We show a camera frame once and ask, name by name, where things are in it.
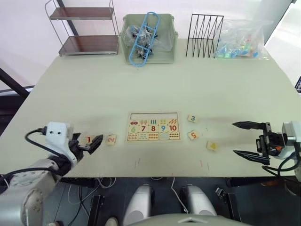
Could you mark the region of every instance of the number puzzle board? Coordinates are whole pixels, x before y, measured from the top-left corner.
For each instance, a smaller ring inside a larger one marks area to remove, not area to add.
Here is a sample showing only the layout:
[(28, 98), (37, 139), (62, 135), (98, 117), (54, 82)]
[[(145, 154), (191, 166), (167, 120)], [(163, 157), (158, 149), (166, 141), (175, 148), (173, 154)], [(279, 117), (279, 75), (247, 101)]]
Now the number puzzle board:
[(180, 140), (178, 113), (131, 113), (127, 141)]

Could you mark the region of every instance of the puzzle frame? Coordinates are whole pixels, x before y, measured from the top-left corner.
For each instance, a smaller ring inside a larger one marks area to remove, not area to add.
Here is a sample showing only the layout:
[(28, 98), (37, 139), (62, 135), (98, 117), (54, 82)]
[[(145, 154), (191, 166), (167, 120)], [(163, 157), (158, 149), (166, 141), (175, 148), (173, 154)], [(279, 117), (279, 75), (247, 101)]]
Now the puzzle frame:
[(130, 112), (127, 143), (181, 141), (178, 112)]

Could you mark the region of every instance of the gray robot arm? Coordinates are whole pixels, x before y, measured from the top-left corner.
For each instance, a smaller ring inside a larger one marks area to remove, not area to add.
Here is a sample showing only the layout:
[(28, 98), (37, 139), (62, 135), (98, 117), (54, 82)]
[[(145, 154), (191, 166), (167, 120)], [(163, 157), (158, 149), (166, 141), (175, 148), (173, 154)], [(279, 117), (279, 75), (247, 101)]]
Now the gray robot arm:
[[(57, 154), (50, 154), (47, 159), (30, 166), (39, 170), (13, 174), (9, 188), (0, 195), (0, 225), (41, 226), (45, 198), (61, 177), (83, 158), (83, 151), (92, 154), (103, 140), (99, 135), (89, 147), (80, 147), (79, 134), (74, 136), (73, 127), (60, 122), (50, 122), (39, 132), (46, 135), (46, 148)], [(51, 171), (42, 170), (44, 168), (51, 168)]]

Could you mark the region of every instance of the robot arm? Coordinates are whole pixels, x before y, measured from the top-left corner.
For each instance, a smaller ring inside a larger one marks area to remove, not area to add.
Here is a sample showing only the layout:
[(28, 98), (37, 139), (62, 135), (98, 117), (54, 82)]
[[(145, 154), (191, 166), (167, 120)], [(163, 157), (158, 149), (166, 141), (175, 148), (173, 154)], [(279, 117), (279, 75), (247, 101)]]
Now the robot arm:
[[(241, 129), (263, 130), (263, 135), (260, 135), (259, 139), (256, 140), (258, 153), (234, 150), (236, 154), (250, 161), (259, 162), (264, 165), (269, 165), (270, 155), (278, 159), (284, 159), (278, 169), (268, 166), (263, 166), (262, 168), (272, 174), (274, 173), (270, 170), (277, 171), (278, 174), (276, 174), (276, 176), (280, 176), (281, 171), (295, 170), (298, 181), (301, 181), (301, 121), (283, 123), (282, 133), (272, 132), (269, 122), (256, 123), (252, 121), (240, 121), (235, 122), (232, 125)], [(290, 159), (294, 159), (295, 165), (287, 169), (281, 169)]]
[[(80, 147), (77, 140), (80, 134), (73, 134), (71, 125), (60, 122), (50, 122), (47, 127), (35, 131), (46, 135), (46, 146), (38, 145), (56, 154), (51, 153), (47, 159), (37, 161), (29, 169), (16, 171), (22, 172), (12, 172), (4, 176), (11, 179), (9, 188), (0, 195), (1, 225), (42, 225), (45, 198), (61, 177), (83, 158), (83, 151), (92, 154), (103, 140), (103, 135), (99, 135), (88, 147)], [(26, 140), (37, 145), (29, 138)]]

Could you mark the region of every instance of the white wall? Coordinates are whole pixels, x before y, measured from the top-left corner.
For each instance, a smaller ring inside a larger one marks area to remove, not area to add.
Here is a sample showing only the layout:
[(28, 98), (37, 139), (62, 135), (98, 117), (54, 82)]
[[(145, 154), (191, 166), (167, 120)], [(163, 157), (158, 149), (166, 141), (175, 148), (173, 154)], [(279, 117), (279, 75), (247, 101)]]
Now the white wall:
[[(45, 3), (2, 0), (0, 4), (0, 67), (23, 86), (37, 83), (61, 47), (46, 16)], [(63, 36), (62, 26), (56, 26)], [(3, 89), (9, 87), (0, 81)]]
[(301, 0), (290, 5), (266, 48), (295, 86), (301, 76)]
[[(114, 0), (121, 30), (126, 14), (171, 13), (179, 38), (187, 38), (192, 13), (224, 15), (226, 19), (271, 19), (291, 0)], [(7, 0), (0, 5), (0, 67), (23, 86), (34, 85), (61, 47), (46, 16), (46, 0)], [(108, 6), (109, 0), (64, 0), (65, 6)], [(54, 21), (66, 38), (60, 22)], [(111, 21), (75, 21), (79, 34), (113, 33)], [(7, 87), (0, 81), (0, 90)]]

